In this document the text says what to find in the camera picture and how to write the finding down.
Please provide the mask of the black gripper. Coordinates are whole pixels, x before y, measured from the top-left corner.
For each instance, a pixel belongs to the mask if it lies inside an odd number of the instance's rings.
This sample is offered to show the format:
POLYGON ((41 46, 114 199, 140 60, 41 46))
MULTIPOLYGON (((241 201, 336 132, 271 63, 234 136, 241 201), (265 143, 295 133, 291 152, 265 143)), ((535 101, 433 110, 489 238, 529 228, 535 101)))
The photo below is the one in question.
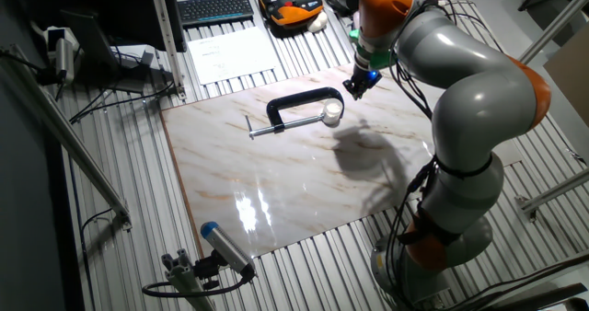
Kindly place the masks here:
POLYGON ((346 91, 355 99, 359 100, 363 97, 367 89, 375 86, 382 75, 377 70, 365 70, 357 65, 352 69, 352 76, 345 80, 343 85, 346 91))

